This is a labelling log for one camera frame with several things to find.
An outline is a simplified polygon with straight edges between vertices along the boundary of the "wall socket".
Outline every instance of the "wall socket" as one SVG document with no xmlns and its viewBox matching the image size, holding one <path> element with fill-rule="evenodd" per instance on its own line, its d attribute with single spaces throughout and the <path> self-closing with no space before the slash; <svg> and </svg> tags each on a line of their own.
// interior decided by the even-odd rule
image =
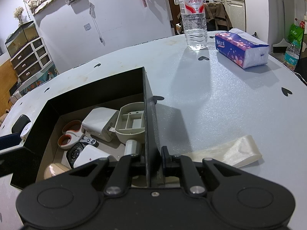
<svg viewBox="0 0 307 230">
<path fill-rule="evenodd" d="M 91 27 L 91 25 L 90 25 L 89 23 L 86 24 L 86 25 L 84 25 L 85 31 L 89 31 L 91 28 L 92 28 L 92 27 Z"/>
</svg>

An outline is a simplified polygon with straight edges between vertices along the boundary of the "cream ribbon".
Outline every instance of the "cream ribbon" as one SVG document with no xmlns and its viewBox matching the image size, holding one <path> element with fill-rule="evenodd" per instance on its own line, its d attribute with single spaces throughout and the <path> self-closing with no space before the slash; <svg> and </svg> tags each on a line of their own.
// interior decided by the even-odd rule
<svg viewBox="0 0 307 230">
<path fill-rule="evenodd" d="M 203 158 L 211 157 L 236 168 L 251 164 L 262 158 L 262 154 L 251 135 L 206 150 L 183 155 L 190 157 L 194 162 L 202 162 Z"/>
</svg>

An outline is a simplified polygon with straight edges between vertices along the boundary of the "dark blue fabric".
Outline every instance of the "dark blue fabric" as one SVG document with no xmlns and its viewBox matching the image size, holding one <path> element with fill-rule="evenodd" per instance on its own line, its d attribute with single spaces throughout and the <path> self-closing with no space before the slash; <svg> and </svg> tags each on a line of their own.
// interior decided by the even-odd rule
<svg viewBox="0 0 307 230">
<path fill-rule="evenodd" d="M 4 150 L 20 144 L 20 133 L 13 133 L 0 137 L 0 150 Z"/>
</svg>

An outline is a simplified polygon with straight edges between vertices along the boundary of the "tissue pack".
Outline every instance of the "tissue pack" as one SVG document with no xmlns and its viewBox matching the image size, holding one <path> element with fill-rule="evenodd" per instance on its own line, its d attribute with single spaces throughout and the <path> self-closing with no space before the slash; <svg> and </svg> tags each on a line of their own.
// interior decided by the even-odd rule
<svg viewBox="0 0 307 230">
<path fill-rule="evenodd" d="M 268 63 L 270 46 L 237 28 L 217 33 L 215 46 L 243 69 Z"/>
</svg>

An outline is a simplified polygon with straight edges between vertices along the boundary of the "white table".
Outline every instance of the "white table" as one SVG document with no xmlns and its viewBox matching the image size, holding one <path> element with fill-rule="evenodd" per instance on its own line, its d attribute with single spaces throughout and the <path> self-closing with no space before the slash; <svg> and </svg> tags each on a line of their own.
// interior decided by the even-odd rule
<svg viewBox="0 0 307 230">
<path fill-rule="evenodd" d="M 200 56 L 210 60 L 199 61 Z M 186 153 L 252 135 L 263 159 L 243 169 L 287 187 L 296 199 L 289 226 L 305 230 L 307 87 L 271 56 L 266 66 L 243 70 L 217 52 L 214 39 L 209 38 L 208 50 L 193 52 L 183 35 L 124 48 L 29 92 L 8 114 L 0 136 L 11 133 L 21 114 L 34 122 L 54 96 L 142 66 L 153 94 L 165 98 L 156 105 L 161 145 L 167 145 L 171 154 Z M 282 87 L 293 94 L 286 97 Z M 10 176 L 0 179 L 0 229 L 21 226 L 15 210 L 19 191 L 9 182 Z"/>
</svg>

